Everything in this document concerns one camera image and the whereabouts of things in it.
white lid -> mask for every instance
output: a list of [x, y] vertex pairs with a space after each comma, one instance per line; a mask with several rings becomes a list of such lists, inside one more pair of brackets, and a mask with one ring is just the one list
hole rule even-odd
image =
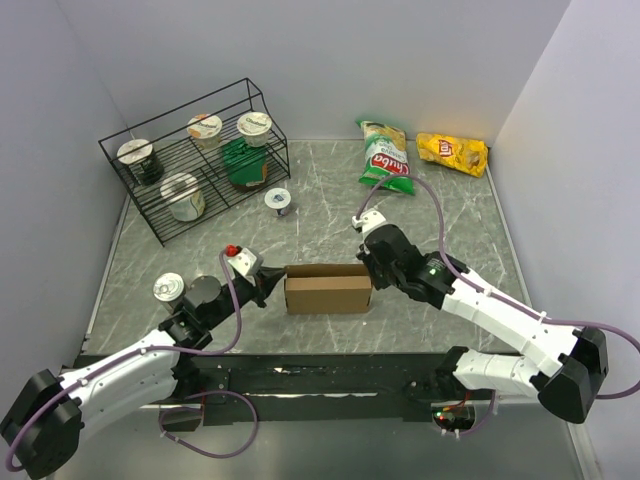
[[118, 149], [118, 157], [122, 155], [122, 157], [118, 158], [118, 160], [125, 165], [133, 165], [134, 163], [141, 162], [142, 160], [147, 158], [149, 155], [151, 155], [152, 152], [153, 146], [149, 143], [148, 140], [136, 138], [135, 140], [129, 140]]
[[153, 284], [153, 294], [158, 300], [170, 302], [182, 294], [184, 280], [177, 273], [163, 273]]
[[291, 194], [284, 188], [272, 188], [264, 196], [264, 203], [276, 210], [286, 208], [291, 203]]
[[238, 119], [238, 130], [243, 135], [252, 137], [268, 132], [272, 124], [271, 117], [266, 113], [249, 112]]
[[198, 191], [198, 180], [188, 173], [176, 173], [162, 181], [160, 195], [170, 203], [177, 202]]
[[207, 113], [201, 113], [189, 120], [189, 123], [200, 120], [198, 123], [193, 123], [193, 125], [187, 127], [189, 135], [195, 138], [211, 138], [220, 133], [220, 130], [222, 130], [222, 120], [216, 115], [205, 118], [207, 115]]

green container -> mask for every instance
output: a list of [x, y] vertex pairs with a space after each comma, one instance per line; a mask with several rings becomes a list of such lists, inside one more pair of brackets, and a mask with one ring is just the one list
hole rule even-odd
[[231, 184], [240, 190], [261, 187], [267, 179], [265, 147], [250, 147], [237, 138], [222, 147], [224, 166]]

red logo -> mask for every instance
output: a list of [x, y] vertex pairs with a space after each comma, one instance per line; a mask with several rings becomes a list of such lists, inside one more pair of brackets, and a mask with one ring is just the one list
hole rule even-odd
[[406, 163], [399, 162], [384, 153], [376, 153], [371, 159], [371, 165], [383, 168], [389, 173], [400, 173], [402, 175], [409, 173], [409, 166]]
[[440, 156], [441, 157], [450, 157], [453, 155], [453, 145], [451, 145], [446, 140], [438, 140], [440, 144]]

gray floor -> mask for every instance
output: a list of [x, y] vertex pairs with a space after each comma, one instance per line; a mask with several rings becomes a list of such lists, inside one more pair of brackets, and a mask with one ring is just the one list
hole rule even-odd
[[[166, 312], [151, 295], [154, 279], [167, 271], [191, 281], [201, 274], [222, 278], [217, 254], [228, 243], [259, 250], [267, 265], [354, 263], [361, 238], [351, 216], [369, 187], [358, 183], [364, 166], [362, 141], [291, 142], [288, 188], [296, 209], [288, 217], [267, 214], [256, 195], [218, 217], [171, 240], [162, 248], [135, 207], [127, 213], [88, 353], [112, 353], [156, 327]], [[476, 179], [427, 164], [409, 143], [412, 173], [427, 180], [444, 209], [450, 254], [468, 263], [485, 279], [522, 299], [512, 253], [495, 199], [485, 175]], [[415, 197], [380, 192], [373, 199], [424, 252], [437, 247], [437, 218], [426, 192]], [[459, 318], [409, 300], [399, 291], [374, 292], [363, 315], [289, 316], [282, 288], [268, 308], [243, 309], [246, 319], [235, 352], [445, 352], [453, 345], [486, 351], [507, 347], [492, 335]], [[228, 321], [215, 331], [209, 347], [226, 345], [235, 331]]]
[[[184, 438], [230, 452], [250, 424], [200, 428]], [[86, 442], [53, 480], [376, 480], [583, 478], [564, 422], [539, 405], [501, 405], [460, 441], [400, 420], [263, 422], [242, 455], [215, 460], [159, 438], [157, 410], [139, 410]]]

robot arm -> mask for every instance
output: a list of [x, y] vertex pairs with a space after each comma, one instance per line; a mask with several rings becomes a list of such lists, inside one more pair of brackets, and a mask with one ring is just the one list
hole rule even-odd
[[[228, 261], [235, 272], [239, 306], [253, 301], [265, 307], [264, 300], [284, 269], [263, 267], [262, 258], [249, 249], [234, 249]], [[59, 377], [48, 370], [32, 376], [0, 423], [2, 437], [13, 444], [34, 414], [53, 401], [26, 430], [16, 450], [31, 478], [53, 473], [73, 456], [80, 442], [106, 425], [143, 405], [181, 398], [182, 390], [189, 391], [198, 375], [190, 352], [206, 347], [210, 331], [233, 313], [229, 285], [200, 277], [177, 313], [134, 345]]]
[[520, 356], [489, 355], [461, 347], [450, 353], [452, 375], [467, 390], [492, 389], [537, 397], [551, 413], [582, 423], [606, 377], [604, 334], [595, 328], [546, 325], [494, 294], [509, 298], [463, 263], [449, 257], [464, 279], [445, 265], [439, 252], [422, 255], [396, 225], [375, 209], [353, 217], [364, 243], [358, 258], [376, 289], [394, 286], [410, 298], [462, 317], [492, 333]]

